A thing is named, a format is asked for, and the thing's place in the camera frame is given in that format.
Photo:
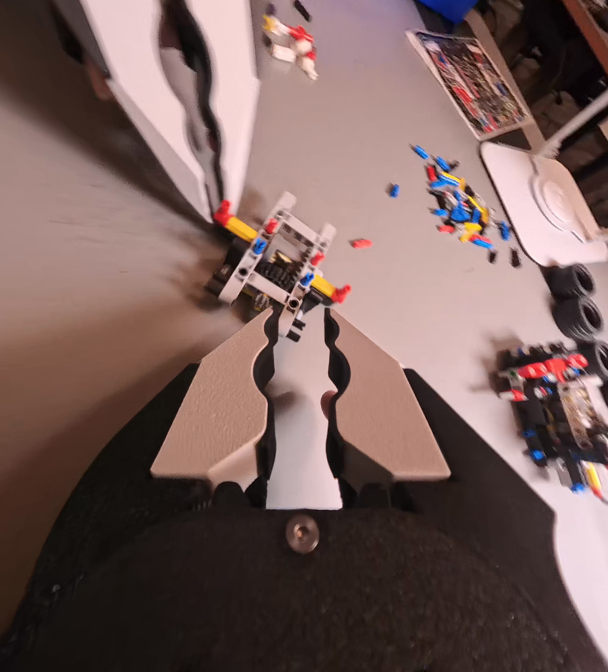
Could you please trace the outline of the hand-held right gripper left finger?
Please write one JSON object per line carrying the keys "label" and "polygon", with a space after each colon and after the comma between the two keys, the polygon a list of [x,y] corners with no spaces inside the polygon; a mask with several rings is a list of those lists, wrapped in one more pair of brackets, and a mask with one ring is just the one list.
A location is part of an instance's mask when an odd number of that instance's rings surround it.
{"label": "hand-held right gripper left finger", "polygon": [[269,308],[202,358],[150,467],[154,478],[267,483],[276,456],[275,374],[278,311]]}

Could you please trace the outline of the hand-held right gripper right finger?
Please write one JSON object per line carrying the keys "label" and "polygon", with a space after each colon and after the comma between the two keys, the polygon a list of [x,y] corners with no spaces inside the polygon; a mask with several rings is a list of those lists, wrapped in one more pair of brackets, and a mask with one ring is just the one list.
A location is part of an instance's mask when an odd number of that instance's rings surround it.
{"label": "hand-held right gripper right finger", "polygon": [[338,391],[325,450],[340,492],[448,480],[451,468],[400,363],[333,308],[325,309],[324,339]]}

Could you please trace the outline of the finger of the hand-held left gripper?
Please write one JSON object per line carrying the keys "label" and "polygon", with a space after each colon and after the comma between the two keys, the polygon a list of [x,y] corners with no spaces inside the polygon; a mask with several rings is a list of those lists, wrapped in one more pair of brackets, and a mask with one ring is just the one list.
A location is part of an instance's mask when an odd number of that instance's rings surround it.
{"label": "finger of the hand-held left gripper", "polygon": [[81,1],[108,67],[108,86],[174,186],[211,221],[205,174],[191,151],[187,116],[160,58],[161,1]]}
{"label": "finger of the hand-held left gripper", "polygon": [[182,1],[178,30],[183,52],[197,61],[199,114],[215,154],[200,164],[192,207],[209,212],[223,199],[238,204],[252,148],[260,80],[249,1]]}

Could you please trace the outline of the grey lego gearbox assembly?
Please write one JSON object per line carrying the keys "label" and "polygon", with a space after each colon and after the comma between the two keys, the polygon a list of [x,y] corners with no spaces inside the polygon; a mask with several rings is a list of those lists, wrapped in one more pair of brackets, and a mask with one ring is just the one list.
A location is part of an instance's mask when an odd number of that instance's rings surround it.
{"label": "grey lego gearbox assembly", "polygon": [[297,199],[285,191],[256,228],[233,212],[223,200],[214,222],[231,234],[232,244],[222,266],[206,284],[206,290],[224,304],[242,294],[252,308],[278,313],[280,337],[297,342],[305,328],[303,317],[311,309],[341,304],[352,288],[335,286],[325,279],[321,265],[330,252],[336,229],[326,223],[318,231],[294,215]]}

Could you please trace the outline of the black lego chassis assembly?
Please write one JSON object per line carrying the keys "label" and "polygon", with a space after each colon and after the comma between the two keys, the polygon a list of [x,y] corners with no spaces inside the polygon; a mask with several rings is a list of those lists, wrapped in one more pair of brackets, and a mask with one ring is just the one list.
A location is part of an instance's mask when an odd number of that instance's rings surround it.
{"label": "black lego chassis assembly", "polygon": [[562,342],[505,349],[497,356],[497,395],[514,405],[526,455],[559,468],[574,492],[608,505],[608,408],[587,360]]}

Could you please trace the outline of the pile of small lego pins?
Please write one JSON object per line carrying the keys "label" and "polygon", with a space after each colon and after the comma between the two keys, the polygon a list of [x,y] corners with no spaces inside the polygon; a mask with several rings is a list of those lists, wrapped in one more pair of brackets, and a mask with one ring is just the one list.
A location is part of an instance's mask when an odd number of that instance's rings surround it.
{"label": "pile of small lego pins", "polygon": [[411,145],[410,149],[424,165],[426,192],[434,200],[430,213],[437,220],[436,230],[482,250],[492,265],[499,261],[504,247],[510,267],[522,268],[512,225],[463,175],[460,161],[430,152],[421,145]]}

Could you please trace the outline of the blue storage bin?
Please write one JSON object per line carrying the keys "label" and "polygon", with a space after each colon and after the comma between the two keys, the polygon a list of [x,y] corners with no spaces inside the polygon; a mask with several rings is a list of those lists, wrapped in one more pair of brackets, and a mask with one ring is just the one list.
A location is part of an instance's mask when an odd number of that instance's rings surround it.
{"label": "blue storage bin", "polygon": [[442,18],[460,23],[479,4],[479,1],[419,1]]}

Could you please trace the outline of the colourful sticker sheet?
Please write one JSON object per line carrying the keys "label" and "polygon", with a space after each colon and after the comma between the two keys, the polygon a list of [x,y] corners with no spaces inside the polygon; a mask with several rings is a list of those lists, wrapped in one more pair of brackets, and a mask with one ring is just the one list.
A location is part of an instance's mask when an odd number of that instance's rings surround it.
{"label": "colourful sticker sheet", "polygon": [[533,122],[476,38],[424,30],[407,30],[405,35],[476,140],[496,139]]}

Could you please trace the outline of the white lamp base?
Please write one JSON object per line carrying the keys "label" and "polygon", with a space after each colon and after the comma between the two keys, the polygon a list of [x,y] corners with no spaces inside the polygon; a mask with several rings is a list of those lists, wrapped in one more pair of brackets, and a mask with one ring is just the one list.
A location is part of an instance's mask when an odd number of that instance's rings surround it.
{"label": "white lamp base", "polygon": [[484,141],[479,154],[524,252],[543,267],[608,263],[608,233],[598,226],[560,146],[608,107],[608,89],[538,150]]}

